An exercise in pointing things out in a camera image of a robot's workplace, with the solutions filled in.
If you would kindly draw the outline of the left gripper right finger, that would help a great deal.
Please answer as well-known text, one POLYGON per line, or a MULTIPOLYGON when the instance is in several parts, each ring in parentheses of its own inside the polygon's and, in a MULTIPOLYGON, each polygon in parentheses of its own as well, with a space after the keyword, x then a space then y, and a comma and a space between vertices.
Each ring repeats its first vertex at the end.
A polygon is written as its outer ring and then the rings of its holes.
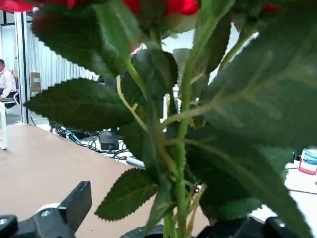
POLYGON ((206 226, 199 238, 299 238, 286 227, 278 217, 269 217, 261 223, 253 217, 243 217, 231 221, 220 221, 206 226))

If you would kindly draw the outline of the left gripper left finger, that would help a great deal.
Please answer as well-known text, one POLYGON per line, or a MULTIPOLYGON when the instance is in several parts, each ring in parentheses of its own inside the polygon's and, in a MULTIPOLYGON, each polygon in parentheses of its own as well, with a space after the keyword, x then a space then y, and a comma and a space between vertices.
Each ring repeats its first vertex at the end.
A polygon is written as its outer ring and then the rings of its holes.
POLYGON ((81 181, 56 208, 45 208, 18 221, 1 215, 2 238, 74 238, 92 206, 91 182, 81 181))

